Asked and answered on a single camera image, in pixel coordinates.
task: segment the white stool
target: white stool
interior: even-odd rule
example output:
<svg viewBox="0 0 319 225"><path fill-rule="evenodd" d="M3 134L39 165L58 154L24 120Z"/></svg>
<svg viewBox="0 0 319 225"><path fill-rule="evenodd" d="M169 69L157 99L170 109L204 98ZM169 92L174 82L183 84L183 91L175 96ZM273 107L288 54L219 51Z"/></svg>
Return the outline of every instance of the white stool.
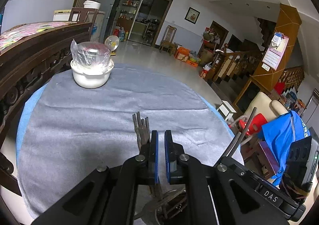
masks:
<svg viewBox="0 0 319 225"><path fill-rule="evenodd" d="M229 120L234 113L236 113L235 109L229 104L228 101L222 101L221 106L217 108L217 111L221 111L225 116L225 120Z"/></svg>

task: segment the blue bag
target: blue bag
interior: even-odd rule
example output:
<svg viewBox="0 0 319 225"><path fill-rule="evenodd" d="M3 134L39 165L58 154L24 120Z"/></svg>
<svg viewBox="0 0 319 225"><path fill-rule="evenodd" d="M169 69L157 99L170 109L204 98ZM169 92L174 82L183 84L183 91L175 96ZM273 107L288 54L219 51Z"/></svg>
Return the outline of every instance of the blue bag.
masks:
<svg viewBox="0 0 319 225"><path fill-rule="evenodd" d="M310 136L310 132L305 123L294 111L289 111L262 125L258 138L266 141L280 166L277 174L272 176L272 179L275 179L273 185L280 183L285 171L290 144L308 136Z"/></svg>

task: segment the wooden door frame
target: wooden door frame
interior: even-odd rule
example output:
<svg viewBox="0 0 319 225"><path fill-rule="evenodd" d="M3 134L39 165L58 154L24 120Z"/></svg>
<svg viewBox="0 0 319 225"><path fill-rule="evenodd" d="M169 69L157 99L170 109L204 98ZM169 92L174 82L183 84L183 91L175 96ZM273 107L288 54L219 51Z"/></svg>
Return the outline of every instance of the wooden door frame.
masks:
<svg viewBox="0 0 319 225"><path fill-rule="evenodd" d="M225 39L229 33L229 31L227 29L225 29L223 26L219 25L216 21L213 21L212 24L211 24L211 28L213 28L215 26L217 26L218 28L222 28L225 30L225 35L223 37L220 37L221 38L221 41L220 41L220 44L217 45L218 47L216 47L217 49L220 49L222 47L222 45L224 44L225 42Z"/></svg>
<svg viewBox="0 0 319 225"><path fill-rule="evenodd" d="M169 11L171 5L172 5L172 2L173 2L173 0L166 0L166 1L168 1L168 5L167 5L167 7L166 7L166 10L165 10L165 12L164 12L164 14L163 14L163 17L162 17L160 23L159 23L159 27L158 27L158 29L157 29L157 32L156 32L156 34L155 34L155 36L154 36L154 40L153 40L152 45L151 45L152 47L155 47L155 43L156 43L157 38L158 38L158 36L159 36L159 32L160 32L160 30L161 30L161 28L162 28L162 26L163 26L163 23L164 23L164 20L165 20L165 18L166 18L166 15L167 15L167 13L168 13L168 11Z"/></svg>

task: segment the wooden pillar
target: wooden pillar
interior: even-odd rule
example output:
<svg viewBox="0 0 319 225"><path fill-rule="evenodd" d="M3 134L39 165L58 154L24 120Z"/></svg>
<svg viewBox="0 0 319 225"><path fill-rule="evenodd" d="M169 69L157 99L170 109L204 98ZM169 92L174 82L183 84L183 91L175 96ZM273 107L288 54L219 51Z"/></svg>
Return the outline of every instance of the wooden pillar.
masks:
<svg viewBox="0 0 319 225"><path fill-rule="evenodd" d="M266 71L262 68L263 62L260 60L254 74L251 76L251 78L256 81L254 83L261 89L261 91L264 90L270 94L281 77L295 45L300 25L301 19L297 9L288 5L280 4L280 12L275 26L275 32L281 32L289 38L289 41L277 70L270 68L269 71ZM234 101L234 104L239 101L243 93L244 91L239 94Z"/></svg>

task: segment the doorway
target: doorway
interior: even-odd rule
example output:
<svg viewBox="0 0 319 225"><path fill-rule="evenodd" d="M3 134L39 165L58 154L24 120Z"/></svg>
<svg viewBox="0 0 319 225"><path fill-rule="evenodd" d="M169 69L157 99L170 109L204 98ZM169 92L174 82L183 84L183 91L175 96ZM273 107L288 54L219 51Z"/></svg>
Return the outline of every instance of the doorway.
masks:
<svg viewBox="0 0 319 225"><path fill-rule="evenodd" d="M123 27L130 41L154 47L172 1L121 0L113 27Z"/></svg>

